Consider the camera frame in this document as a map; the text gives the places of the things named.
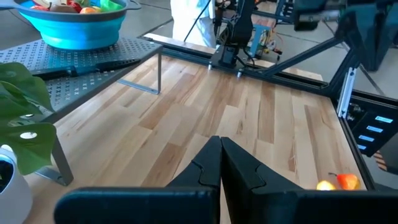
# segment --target white pot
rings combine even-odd
[[[18,171],[14,153],[0,148],[0,161],[7,161],[14,167],[10,182],[0,193],[0,223],[21,224],[32,208],[32,193]]]

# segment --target blue bowl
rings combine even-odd
[[[129,0],[113,1],[124,8],[96,14],[46,12],[30,9],[34,5],[31,0],[13,0],[14,4],[7,7],[18,9],[40,32],[46,44],[60,49],[92,50],[115,44],[119,39],[119,30],[126,17],[126,11],[141,8],[132,0],[130,1],[134,3],[133,6],[129,5]]]

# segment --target potted plant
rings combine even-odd
[[[56,129],[29,118],[43,109],[53,111],[44,81],[21,63],[0,63],[1,223],[21,224],[26,219],[32,195],[23,175],[51,164]]]

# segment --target metal table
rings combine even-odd
[[[161,53],[162,45],[136,38],[121,37],[117,44],[95,51],[54,49],[45,44],[43,40],[37,40],[0,51],[0,62],[20,62],[29,70],[38,70],[117,60],[141,60],[133,66],[120,70],[46,81],[55,113],[43,110],[43,114],[29,116],[29,119],[35,122],[55,123],[114,82],[119,82],[153,94],[159,94],[162,70]],[[158,85],[156,90],[120,79],[155,54],[158,54]],[[58,138],[55,142],[52,156],[59,171],[43,167],[37,173],[61,185],[69,185],[73,180],[73,174]]]

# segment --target wooden tabletop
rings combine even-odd
[[[160,95],[115,83],[56,124],[75,180],[63,187],[27,176],[34,204],[26,223],[53,223],[55,203],[78,187],[165,186],[213,135],[230,137],[305,189],[336,184],[329,172],[360,177],[330,99],[166,56],[162,64]],[[124,79],[155,87],[156,74],[154,57]],[[230,223],[224,194],[221,221]]]

